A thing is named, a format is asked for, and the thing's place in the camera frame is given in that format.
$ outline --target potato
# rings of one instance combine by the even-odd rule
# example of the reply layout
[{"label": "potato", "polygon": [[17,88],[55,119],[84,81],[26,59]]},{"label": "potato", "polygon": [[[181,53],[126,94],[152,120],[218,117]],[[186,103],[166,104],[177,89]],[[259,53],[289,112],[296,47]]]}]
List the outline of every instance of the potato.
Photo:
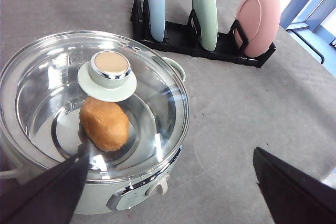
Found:
[{"label": "potato", "polygon": [[102,151],[117,151],[128,140],[128,117],[114,102],[87,97],[79,119],[87,136]]}]

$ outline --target gray table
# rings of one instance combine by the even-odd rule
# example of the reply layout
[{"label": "gray table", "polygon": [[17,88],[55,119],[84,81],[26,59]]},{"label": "gray table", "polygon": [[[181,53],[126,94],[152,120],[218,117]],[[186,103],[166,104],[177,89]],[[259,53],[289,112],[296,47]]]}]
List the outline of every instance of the gray table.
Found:
[{"label": "gray table", "polygon": [[[240,0],[217,0],[228,32]],[[132,37],[133,0],[1,0],[1,63],[48,34],[92,29]],[[185,23],[191,0],[167,0]],[[256,184],[260,146],[317,179],[336,166],[336,79],[280,28],[261,69],[159,52],[187,73],[191,121],[164,196],[124,212],[75,215],[72,223],[272,223]]]}]

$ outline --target pink plate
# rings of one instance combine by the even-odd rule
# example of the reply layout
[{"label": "pink plate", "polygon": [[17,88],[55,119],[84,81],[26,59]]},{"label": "pink plate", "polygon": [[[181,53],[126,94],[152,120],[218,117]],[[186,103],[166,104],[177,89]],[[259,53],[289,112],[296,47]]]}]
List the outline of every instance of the pink plate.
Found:
[{"label": "pink plate", "polygon": [[[263,54],[273,42],[280,23],[280,0],[242,0],[237,11],[239,20],[249,44],[245,55],[257,57]],[[235,30],[238,46],[243,41]]]}]

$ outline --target dish rack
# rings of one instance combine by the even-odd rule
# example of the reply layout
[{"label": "dish rack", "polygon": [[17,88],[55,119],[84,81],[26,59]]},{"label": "dish rack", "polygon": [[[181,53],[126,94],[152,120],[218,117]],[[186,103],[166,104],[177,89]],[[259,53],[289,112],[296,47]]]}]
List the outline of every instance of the dish rack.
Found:
[{"label": "dish rack", "polygon": [[[169,51],[209,60],[221,60],[261,68],[276,50],[276,46],[272,42],[268,50],[262,55],[255,58],[246,56],[244,50],[248,46],[248,39],[239,21],[236,19],[227,34],[218,33],[215,50],[207,51],[203,49],[199,42],[202,31],[194,9],[191,10],[186,25],[166,21],[164,39],[162,42],[158,42],[151,36],[149,18],[148,0],[144,0],[143,5],[141,5],[141,0],[134,0],[131,15],[133,38],[159,51]],[[234,30],[242,38],[243,43],[240,47],[235,42]]]}]

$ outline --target lid knob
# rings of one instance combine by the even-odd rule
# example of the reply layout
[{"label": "lid knob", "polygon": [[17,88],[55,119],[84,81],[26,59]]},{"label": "lid knob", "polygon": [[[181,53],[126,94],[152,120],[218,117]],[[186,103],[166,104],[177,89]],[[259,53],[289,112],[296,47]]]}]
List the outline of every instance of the lid knob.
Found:
[{"label": "lid knob", "polygon": [[115,51],[94,54],[78,71],[78,84],[85,93],[101,101],[118,102],[137,87],[128,59]]},{"label": "lid knob", "polygon": [[131,73],[128,59],[114,51],[100,51],[90,61],[90,76],[105,88],[116,88],[123,85]]}]

